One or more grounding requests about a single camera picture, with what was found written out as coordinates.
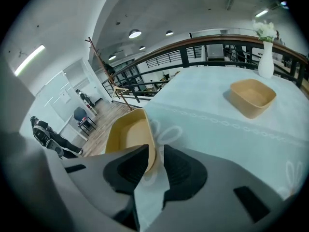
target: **paper sign on wall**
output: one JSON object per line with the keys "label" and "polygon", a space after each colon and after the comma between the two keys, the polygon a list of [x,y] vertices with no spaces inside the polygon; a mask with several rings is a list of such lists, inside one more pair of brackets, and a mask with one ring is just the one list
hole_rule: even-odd
{"label": "paper sign on wall", "polygon": [[68,103],[68,101],[71,99],[71,97],[69,96],[69,94],[67,93],[66,90],[63,90],[63,91],[60,92],[60,99],[64,103]]}

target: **white vase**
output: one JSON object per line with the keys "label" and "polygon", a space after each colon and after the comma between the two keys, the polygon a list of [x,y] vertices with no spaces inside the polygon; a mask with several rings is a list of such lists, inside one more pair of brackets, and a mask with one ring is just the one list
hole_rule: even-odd
{"label": "white vase", "polygon": [[264,52],[259,62],[259,75],[269,79],[274,74],[274,61],[272,60],[272,43],[263,41]]}

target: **yellow container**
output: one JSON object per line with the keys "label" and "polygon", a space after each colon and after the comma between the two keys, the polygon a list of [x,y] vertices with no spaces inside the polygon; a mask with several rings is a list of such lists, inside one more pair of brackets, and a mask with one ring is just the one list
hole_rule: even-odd
{"label": "yellow container", "polygon": [[255,79],[238,81],[230,87],[229,101],[247,118],[259,116],[277,96],[275,91]]}
{"label": "yellow container", "polygon": [[118,118],[112,125],[106,143],[106,153],[123,150],[137,145],[148,145],[148,172],[154,164],[156,151],[147,115],[142,108]]}

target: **wooden handrail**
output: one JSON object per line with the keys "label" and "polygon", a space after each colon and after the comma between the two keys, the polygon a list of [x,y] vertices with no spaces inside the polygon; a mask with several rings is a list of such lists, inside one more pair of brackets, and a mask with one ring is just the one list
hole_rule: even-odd
{"label": "wooden handrail", "polygon": [[[183,41],[178,41],[176,43],[173,44],[169,44],[166,45],[164,47],[161,47],[153,52],[150,52],[136,60],[134,60],[133,62],[129,63],[127,66],[125,66],[123,69],[121,69],[120,71],[116,72],[114,74],[114,76],[124,72],[125,70],[136,66],[137,64],[146,62],[150,59],[153,59],[155,57],[161,56],[163,54],[166,54],[168,52],[177,50],[178,48],[181,48],[183,46],[186,47],[191,47],[193,45],[195,45],[196,43],[207,43],[207,42],[212,42],[214,44],[216,44],[216,41],[235,41],[235,42],[247,42],[247,43],[253,43],[253,44],[259,44],[261,45],[261,48],[263,48],[263,42],[260,41],[257,37],[253,37],[253,36],[249,36],[249,35],[238,35],[238,34],[228,34],[228,35],[222,35],[222,34],[216,34],[216,35],[209,35],[209,36],[202,36],[202,37],[196,37],[196,38],[192,38],[192,39],[187,39],[187,40],[183,40]],[[305,63],[306,65],[308,64],[307,59],[301,55],[300,53],[291,50],[290,48],[278,44],[278,43],[273,43],[273,48],[278,49],[279,51],[285,52],[288,55],[291,55],[297,59],[299,59],[300,61],[302,61],[303,63]]]}

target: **light blue tablecloth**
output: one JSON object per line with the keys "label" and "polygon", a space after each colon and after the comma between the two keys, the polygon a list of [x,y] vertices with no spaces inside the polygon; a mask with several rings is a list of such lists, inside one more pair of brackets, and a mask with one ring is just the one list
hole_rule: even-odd
{"label": "light blue tablecloth", "polygon": [[[257,79],[277,97],[248,119],[227,100],[230,84]],[[299,190],[309,168],[309,101],[290,81],[235,67],[183,69],[145,107],[157,144],[158,166],[135,190],[144,231],[162,209],[169,182],[163,145],[189,148],[238,163],[282,198]]]}

